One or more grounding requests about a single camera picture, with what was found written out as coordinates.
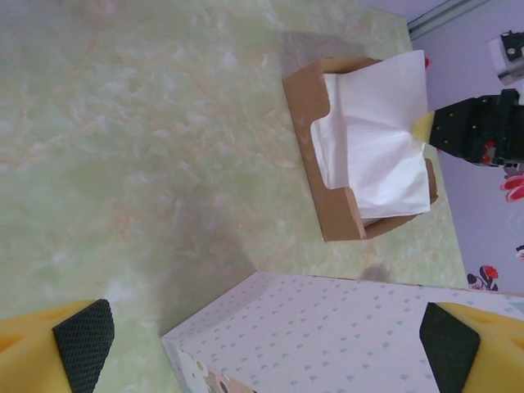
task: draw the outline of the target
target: white tissue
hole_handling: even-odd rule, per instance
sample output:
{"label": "white tissue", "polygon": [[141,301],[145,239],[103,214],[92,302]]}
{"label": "white tissue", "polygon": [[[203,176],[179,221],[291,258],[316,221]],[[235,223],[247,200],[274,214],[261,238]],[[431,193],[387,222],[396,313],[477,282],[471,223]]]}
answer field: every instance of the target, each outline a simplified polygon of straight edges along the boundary
{"label": "white tissue", "polygon": [[350,187],[363,219],[429,211],[424,143],[411,135],[428,112],[423,51],[324,79],[331,111],[311,138],[326,187]]}

